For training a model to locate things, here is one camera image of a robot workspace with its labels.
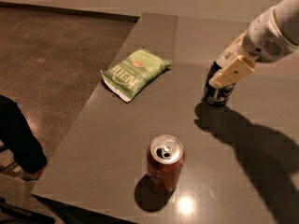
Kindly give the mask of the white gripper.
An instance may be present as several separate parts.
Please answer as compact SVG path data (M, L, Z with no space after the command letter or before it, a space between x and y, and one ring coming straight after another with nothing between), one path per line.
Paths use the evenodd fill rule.
M242 56L244 51L256 62L274 63L297 49L298 46L279 28L275 8L270 7L217 57L216 63L222 68L208 83L215 89L222 89L253 73L255 63Z

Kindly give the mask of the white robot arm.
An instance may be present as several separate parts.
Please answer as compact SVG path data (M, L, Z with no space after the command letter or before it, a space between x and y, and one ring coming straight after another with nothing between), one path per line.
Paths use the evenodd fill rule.
M247 30L221 53L221 68L208 83L215 89L254 72L256 63L274 63L298 50L299 0L282 0L253 20Z

